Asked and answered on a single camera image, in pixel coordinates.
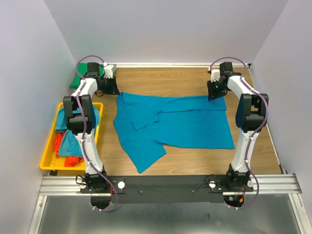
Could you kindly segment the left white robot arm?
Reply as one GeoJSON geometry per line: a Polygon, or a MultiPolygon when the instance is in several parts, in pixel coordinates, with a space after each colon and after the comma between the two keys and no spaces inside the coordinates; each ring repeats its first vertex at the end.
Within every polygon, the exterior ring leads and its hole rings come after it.
{"type": "Polygon", "coordinates": [[[66,127],[73,133],[82,151],[85,162],[85,176],[82,183],[86,189],[96,193],[117,193],[113,183],[107,178],[104,165],[100,160],[95,143],[97,128],[96,115],[93,109],[92,96],[98,90],[100,80],[108,72],[113,77],[115,67],[107,63],[87,64],[87,72],[80,76],[78,88],[63,98],[66,127]]]}

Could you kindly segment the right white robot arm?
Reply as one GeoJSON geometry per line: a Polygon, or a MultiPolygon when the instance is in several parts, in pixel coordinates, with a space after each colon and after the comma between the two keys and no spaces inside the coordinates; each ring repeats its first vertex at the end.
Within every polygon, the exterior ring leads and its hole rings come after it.
{"type": "Polygon", "coordinates": [[[223,62],[218,69],[208,68],[211,79],[207,81],[208,100],[224,97],[232,91],[239,99],[235,115],[238,128],[238,142],[234,158],[225,175],[217,176],[220,190],[239,191],[250,187],[251,158],[255,141],[267,123],[268,102],[267,94],[261,94],[246,82],[244,75],[233,71],[231,62],[223,62]]]}

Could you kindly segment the blue t shirt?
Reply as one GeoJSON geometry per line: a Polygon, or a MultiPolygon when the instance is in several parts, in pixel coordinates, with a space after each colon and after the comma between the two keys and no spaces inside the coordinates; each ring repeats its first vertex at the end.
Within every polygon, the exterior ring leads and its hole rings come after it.
{"type": "Polygon", "coordinates": [[[162,156],[164,145],[192,149],[234,149],[224,98],[157,97],[126,92],[116,98],[113,121],[120,144],[138,173],[162,156]]]}

